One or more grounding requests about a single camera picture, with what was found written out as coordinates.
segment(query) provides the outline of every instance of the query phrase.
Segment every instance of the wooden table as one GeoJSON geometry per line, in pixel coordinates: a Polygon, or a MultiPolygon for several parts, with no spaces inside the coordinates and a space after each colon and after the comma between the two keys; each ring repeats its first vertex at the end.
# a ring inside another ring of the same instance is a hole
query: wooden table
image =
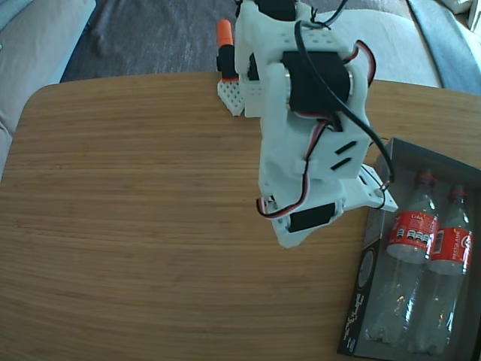
{"type": "MultiPolygon", "coordinates": [[[[282,249],[254,207],[259,122],[230,116],[217,79],[32,97],[0,186],[2,361],[347,359],[367,211],[282,249]]],[[[368,115],[481,167],[480,98],[376,82],[368,115]]]]}

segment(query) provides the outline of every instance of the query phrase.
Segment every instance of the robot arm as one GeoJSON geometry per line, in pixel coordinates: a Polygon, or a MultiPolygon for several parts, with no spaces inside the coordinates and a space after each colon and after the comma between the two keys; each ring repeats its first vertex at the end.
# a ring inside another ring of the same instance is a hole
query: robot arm
{"type": "MultiPolygon", "coordinates": [[[[274,2],[242,2],[235,28],[238,82],[221,81],[218,90],[234,115],[244,109],[246,117],[261,117],[262,197],[257,208],[272,222],[281,245],[294,247],[344,211],[361,206],[395,211],[397,205],[381,190],[377,173],[362,164],[369,136],[323,93],[304,66],[295,24],[309,21],[311,8],[293,0],[274,2]],[[262,8],[276,12],[265,14],[262,8]]],[[[369,124],[368,77],[349,63],[352,52],[328,27],[301,31],[317,70],[369,124]]]]}

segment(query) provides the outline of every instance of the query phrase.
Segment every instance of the orange cap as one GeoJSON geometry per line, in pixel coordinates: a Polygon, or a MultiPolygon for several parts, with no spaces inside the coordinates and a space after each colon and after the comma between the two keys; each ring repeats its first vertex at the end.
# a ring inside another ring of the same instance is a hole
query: orange cap
{"type": "Polygon", "coordinates": [[[217,45],[219,49],[224,45],[234,45],[231,22],[226,19],[217,22],[217,45]]]}

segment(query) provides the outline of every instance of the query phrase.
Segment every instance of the clear plastic bottle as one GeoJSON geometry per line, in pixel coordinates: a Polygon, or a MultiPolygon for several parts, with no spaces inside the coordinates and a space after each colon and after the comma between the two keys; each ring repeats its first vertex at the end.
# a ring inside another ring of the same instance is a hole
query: clear plastic bottle
{"type": "Polygon", "coordinates": [[[434,184],[430,170],[418,173],[409,203],[396,215],[383,257],[386,279],[366,329],[368,340],[393,347],[404,341],[422,267],[429,260],[438,229],[434,184]]]}
{"type": "Polygon", "coordinates": [[[463,186],[452,188],[449,202],[422,280],[421,302],[416,305],[410,350],[417,353],[441,355],[446,349],[458,295],[470,265],[473,234],[463,186]]]}

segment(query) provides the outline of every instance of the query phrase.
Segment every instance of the black cable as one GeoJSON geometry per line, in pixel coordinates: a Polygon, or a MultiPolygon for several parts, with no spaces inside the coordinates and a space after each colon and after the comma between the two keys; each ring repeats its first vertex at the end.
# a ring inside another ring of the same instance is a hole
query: black cable
{"type": "Polygon", "coordinates": [[[377,207],[375,209],[383,209],[383,207],[386,205],[386,190],[383,190],[383,185],[381,183],[379,183],[379,181],[376,179],[376,177],[374,177],[370,171],[368,171],[363,165],[361,165],[361,168],[364,169],[364,171],[366,173],[368,173],[369,177],[373,178],[374,181],[376,182],[376,184],[379,186],[379,189],[381,190],[381,192],[383,192],[383,203],[381,204],[380,207],[377,207]]]}
{"type": "Polygon", "coordinates": [[[336,12],[329,18],[327,21],[324,22],[327,26],[330,26],[334,21],[337,20],[337,18],[340,16],[340,13],[343,12],[344,8],[346,7],[346,4],[349,0],[343,0],[339,7],[337,8],[336,12]]]}
{"type": "Polygon", "coordinates": [[[294,27],[295,43],[297,44],[298,52],[301,55],[304,65],[308,69],[310,69],[310,71],[313,73],[314,79],[318,83],[318,85],[327,90],[332,100],[339,105],[341,111],[348,118],[350,118],[354,122],[354,124],[356,124],[359,128],[361,128],[361,130],[365,132],[369,136],[369,138],[373,140],[375,145],[379,148],[389,168],[389,183],[390,184],[394,183],[395,170],[394,170],[394,166],[392,164],[392,160],[389,155],[389,152],[386,149],[386,146],[384,145],[379,135],[368,124],[364,123],[361,119],[359,119],[359,117],[355,115],[342,100],[339,99],[339,97],[332,91],[329,85],[325,82],[322,75],[317,71],[312,58],[310,57],[309,53],[306,50],[304,39],[302,38],[302,32],[301,32],[302,26],[305,26],[310,29],[323,29],[325,28],[325,26],[323,26],[322,24],[313,24],[304,20],[299,20],[294,27]]]}

